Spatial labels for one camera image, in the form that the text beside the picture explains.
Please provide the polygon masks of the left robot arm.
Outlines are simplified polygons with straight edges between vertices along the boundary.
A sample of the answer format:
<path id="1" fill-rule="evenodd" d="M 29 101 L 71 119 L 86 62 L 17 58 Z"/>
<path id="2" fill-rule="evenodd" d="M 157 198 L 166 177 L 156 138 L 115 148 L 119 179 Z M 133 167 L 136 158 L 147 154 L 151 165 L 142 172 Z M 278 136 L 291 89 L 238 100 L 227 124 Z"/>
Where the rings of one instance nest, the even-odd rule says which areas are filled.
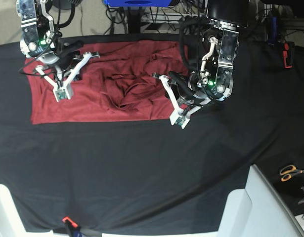
<path id="1" fill-rule="evenodd" d="M 206 16 L 186 20 L 179 30 L 179 51 L 190 75 L 170 71 L 166 75 L 153 74 L 159 79 L 171 101 L 173 112 L 171 125 L 185 128 L 191 116 L 205 106 L 220 103 L 228 98 L 234 86 L 234 60 L 239 48 L 239 28 L 248 25 L 249 2 L 247 0 L 210 0 Z M 197 49 L 204 49 L 195 64 L 185 56 L 184 35 L 189 26 L 202 26 L 206 30 L 198 33 Z"/>

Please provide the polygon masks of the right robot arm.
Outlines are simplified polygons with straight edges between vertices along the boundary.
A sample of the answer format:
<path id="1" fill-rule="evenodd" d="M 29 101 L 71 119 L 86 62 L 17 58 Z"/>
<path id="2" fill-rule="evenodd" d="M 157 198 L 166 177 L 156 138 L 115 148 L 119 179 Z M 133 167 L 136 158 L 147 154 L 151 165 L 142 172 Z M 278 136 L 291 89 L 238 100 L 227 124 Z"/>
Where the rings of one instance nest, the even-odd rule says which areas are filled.
<path id="1" fill-rule="evenodd" d="M 91 58 L 98 58 L 98 52 L 81 53 L 84 42 L 64 43 L 60 39 L 60 29 L 67 27 L 75 16 L 79 0 L 68 0 L 70 16 L 66 22 L 54 20 L 49 11 L 53 5 L 51 0 L 18 0 L 16 10 L 21 18 L 22 36 L 20 50 L 30 61 L 38 65 L 31 72 L 24 68 L 19 73 L 26 76 L 45 79 L 52 87 L 55 100 L 71 99 L 73 90 L 71 83 L 79 80 L 80 70 Z"/>

